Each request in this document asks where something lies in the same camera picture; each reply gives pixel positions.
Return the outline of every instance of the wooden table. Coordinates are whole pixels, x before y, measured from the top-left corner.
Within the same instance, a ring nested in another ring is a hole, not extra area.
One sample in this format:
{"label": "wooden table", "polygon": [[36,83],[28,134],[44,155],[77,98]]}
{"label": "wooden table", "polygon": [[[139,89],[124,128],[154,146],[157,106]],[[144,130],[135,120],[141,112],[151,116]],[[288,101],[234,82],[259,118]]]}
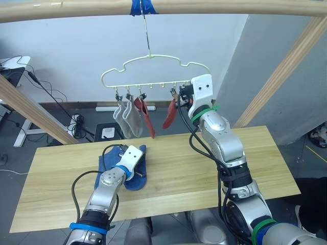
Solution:
{"label": "wooden table", "polygon": [[[241,138],[252,177],[266,199],[299,194],[299,189],[265,126],[234,129]],[[139,191],[122,185],[115,221],[217,206],[215,164],[189,146],[189,134],[118,140],[146,144],[148,182]],[[112,142],[38,148],[17,206],[10,232],[68,227],[76,220],[71,184],[98,168],[98,156]],[[96,174],[76,185],[81,210]]]}

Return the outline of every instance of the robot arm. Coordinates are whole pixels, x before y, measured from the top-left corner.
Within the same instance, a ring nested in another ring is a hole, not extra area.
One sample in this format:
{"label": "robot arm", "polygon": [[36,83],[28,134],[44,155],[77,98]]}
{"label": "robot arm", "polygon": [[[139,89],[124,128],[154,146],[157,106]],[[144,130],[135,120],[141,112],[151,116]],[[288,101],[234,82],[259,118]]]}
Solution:
{"label": "robot arm", "polygon": [[201,130],[214,157],[223,164],[219,171],[223,191],[228,194],[226,225],[253,245],[326,245],[327,242],[287,223],[276,223],[247,166],[243,145],[229,122],[212,109],[211,75],[191,79],[180,88],[182,100],[189,101],[188,116]]}
{"label": "robot arm", "polygon": [[125,180],[133,177],[134,167],[142,155],[141,150],[131,145],[115,167],[100,175],[99,186],[88,200],[79,221],[71,223],[72,231],[64,245],[105,245],[117,192]]}

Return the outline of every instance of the wooden rod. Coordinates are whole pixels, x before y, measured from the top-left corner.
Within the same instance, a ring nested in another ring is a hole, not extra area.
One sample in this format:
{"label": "wooden rod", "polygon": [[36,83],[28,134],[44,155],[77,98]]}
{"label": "wooden rod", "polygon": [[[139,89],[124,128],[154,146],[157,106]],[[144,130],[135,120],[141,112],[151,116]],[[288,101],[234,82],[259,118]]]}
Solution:
{"label": "wooden rod", "polygon": [[[31,19],[126,15],[131,0],[36,0],[0,5],[0,22]],[[152,0],[160,14],[237,13],[327,16],[327,4],[311,0]]]}
{"label": "wooden rod", "polygon": [[62,144],[78,143],[78,141],[70,136],[59,123],[48,116],[44,112],[44,109],[40,108],[40,105],[26,98],[2,75],[0,75],[0,98],[23,117],[46,131]]}
{"label": "wooden rod", "polygon": [[327,17],[313,17],[291,50],[254,97],[234,128],[246,127],[327,30]]}

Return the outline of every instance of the white hanger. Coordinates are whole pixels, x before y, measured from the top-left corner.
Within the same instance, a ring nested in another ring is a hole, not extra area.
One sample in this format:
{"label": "white hanger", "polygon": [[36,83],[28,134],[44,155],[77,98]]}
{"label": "white hanger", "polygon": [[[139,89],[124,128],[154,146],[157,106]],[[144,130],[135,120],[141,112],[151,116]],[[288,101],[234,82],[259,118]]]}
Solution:
{"label": "white hanger", "polygon": [[209,67],[207,67],[204,64],[201,64],[201,63],[198,63],[198,62],[193,62],[193,61],[191,61],[191,62],[189,62],[187,64],[182,64],[182,61],[179,58],[175,57],[175,56],[170,56],[170,55],[153,55],[153,54],[151,54],[150,44],[149,44],[149,36],[148,36],[148,30],[147,30],[147,22],[145,20],[145,14],[143,13],[142,0],[139,1],[139,5],[140,5],[140,9],[141,9],[141,15],[143,15],[143,18],[144,18],[144,27],[145,27],[145,32],[146,32],[146,36],[147,36],[147,43],[148,43],[148,51],[149,51],[149,53],[147,55],[145,55],[145,56],[141,56],[141,57],[134,58],[134,59],[131,59],[131,60],[126,61],[123,64],[123,68],[124,69],[122,69],[122,70],[118,70],[117,68],[112,68],[112,69],[107,70],[104,73],[102,73],[101,74],[101,81],[102,81],[103,86],[105,86],[107,88],[114,88],[115,90],[117,90],[118,87],[128,87],[129,88],[130,86],[138,86],[138,87],[140,87],[140,85],[149,85],[150,88],[152,88],[152,86],[154,84],[160,84],[160,85],[162,85],[162,87],[164,87],[164,85],[167,84],[167,83],[176,84],[176,83],[189,82],[189,81],[174,81],[174,82],[161,82],[161,83],[149,83],[149,84],[130,84],[130,85],[111,85],[111,86],[108,86],[108,85],[106,85],[106,83],[103,80],[103,78],[104,78],[104,76],[106,74],[108,74],[109,72],[112,72],[114,70],[115,71],[118,71],[118,72],[124,72],[124,71],[126,71],[126,65],[128,63],[131,63],[131,62],[137,61],[137,60],[142,60],[142,59],[151,59],[151,58],[154,58],[154,57],[164,57],[164,58],[170,58],[170,59],[177,60],[179,62],[179,65],[180,66],[183,66],[183,67],[188,67],[190,64],[199,65],[199,66],[204,67],[208,71],[208,73],[211,74]]}

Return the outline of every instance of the gray sock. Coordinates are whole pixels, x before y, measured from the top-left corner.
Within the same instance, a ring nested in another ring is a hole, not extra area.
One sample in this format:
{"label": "gray sock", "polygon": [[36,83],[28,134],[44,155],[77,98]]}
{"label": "gray sock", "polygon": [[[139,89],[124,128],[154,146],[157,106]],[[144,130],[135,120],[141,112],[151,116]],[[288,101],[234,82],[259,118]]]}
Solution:
{"label": "gray sock", "polygon": [[136,137],[140,137],[143,131],[143,125],[141,116],[134,106],[133,97],[127,102],[126,110],[123,113],[123,119],[129,125],[133,134]]}
{"label": "gray sock", "polygon": [[119,124],[121,127],[124,136],[127,139],[130,139],[133,136],[131,128],[128,126],[128,124],[123,119],[123,113],[125,111],[125,106],[123,104],[118,105],[118,108],[113,113],[113,119]]}

